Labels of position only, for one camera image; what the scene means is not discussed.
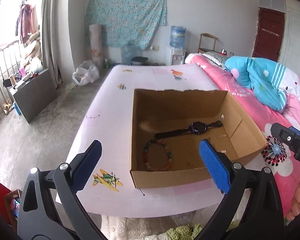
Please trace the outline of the person's right hand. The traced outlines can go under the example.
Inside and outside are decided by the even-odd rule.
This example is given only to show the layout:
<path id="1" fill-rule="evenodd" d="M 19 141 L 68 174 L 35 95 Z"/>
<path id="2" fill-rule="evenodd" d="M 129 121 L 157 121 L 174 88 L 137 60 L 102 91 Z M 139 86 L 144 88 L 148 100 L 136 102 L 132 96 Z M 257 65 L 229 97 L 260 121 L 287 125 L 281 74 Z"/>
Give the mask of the person's right hand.
<path id="1" fill-rule="evenodd" d="M 286 220 L 293 221 L 296 216 L 300 214 L 300 178 L 298 179 L 298 186 L 294 193 L 294 197 L 291 203 L 291 209 L 286 215 Z"/>

